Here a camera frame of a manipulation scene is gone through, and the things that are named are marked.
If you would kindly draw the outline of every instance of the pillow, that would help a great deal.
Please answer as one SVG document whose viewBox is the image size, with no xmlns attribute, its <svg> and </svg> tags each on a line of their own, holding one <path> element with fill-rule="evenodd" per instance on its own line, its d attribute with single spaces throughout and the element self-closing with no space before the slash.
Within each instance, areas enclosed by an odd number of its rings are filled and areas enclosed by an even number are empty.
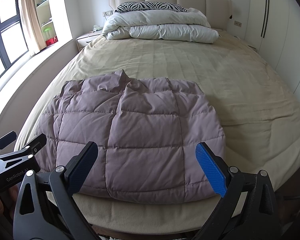
<svg viewBox="0 0 300 240">
<path fill-rule="evenodd" d="M 115 12 L 146 11 L 146 10 L 170 10 L 175 12 L 187 12 L 181 5 L 168 2 L 123 2 Z"/>
</svg>

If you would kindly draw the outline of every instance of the curtain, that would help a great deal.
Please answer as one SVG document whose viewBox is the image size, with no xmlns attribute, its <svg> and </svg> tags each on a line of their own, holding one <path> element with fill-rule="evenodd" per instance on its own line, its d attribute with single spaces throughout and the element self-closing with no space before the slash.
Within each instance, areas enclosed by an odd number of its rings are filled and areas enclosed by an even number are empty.
<svg viewBox="0 0 300 240">
<path fill-rule="evenodd" d="M 23 33 L 32 56 L 47 47 L 39 25 L 34 0 L 19 0 L 19 9 Z"/>
</svg>

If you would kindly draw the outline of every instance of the window sill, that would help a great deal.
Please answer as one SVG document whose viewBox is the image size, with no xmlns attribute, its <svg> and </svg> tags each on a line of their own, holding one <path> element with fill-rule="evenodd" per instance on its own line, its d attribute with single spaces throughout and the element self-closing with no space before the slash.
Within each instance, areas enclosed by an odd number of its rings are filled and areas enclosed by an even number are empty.
<svg viewBox="0 0 300 240">
<path fill-rule="evenodd" d="M 72 41 L 60 42 L 47 47 L 40 53 L 30 57 L 25 54 L 13 66 L 11 66 L 0 78 L 0 115 L 5 108 L 9 107 L 9 102 L 14 95 L 20 90 L 26 81 L 40 69 L 42 65 L 63 46 L 68 45 Z"/>
</svg>

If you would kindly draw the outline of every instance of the mattress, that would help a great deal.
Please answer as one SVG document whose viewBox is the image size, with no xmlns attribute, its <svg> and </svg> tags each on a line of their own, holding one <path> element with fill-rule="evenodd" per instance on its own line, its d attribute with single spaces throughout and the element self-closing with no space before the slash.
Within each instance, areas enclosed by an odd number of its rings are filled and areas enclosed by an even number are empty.
<svg viewBox="0 0 300 240">
<path fill-rule="evenodd" d="M 56 76 L 23 126 L 15 149 L 34 137 L 40 115 L 67 80 L 124 69 L 134 78 L 196 82 L 226 135 L 226 163 L 268 172 L 274 190 L 300 166 L 300 103 L 252 49 L 225 31 L 214 44 L 166 40 L 106 40 L 99 36 Z M 168 234 L 200 228 L 219 196 L 183 204 L 137 204 L 76 194 L 89 223 L 115 231 Z M 234 215 L 242 208 L 240 199 Z"/>
</svg>

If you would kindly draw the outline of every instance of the white wardrobe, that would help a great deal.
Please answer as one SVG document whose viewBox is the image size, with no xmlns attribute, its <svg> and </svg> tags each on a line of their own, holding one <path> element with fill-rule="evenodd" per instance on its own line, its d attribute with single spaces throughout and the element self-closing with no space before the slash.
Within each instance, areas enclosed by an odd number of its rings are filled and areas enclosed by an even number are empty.
<svg viewBox="0 0 300 240">
<path fill-rule="evenodd" d="M 245 40 L 300 101 L 300 6 L 296 0 L 250 0 Z"/>
</svg>

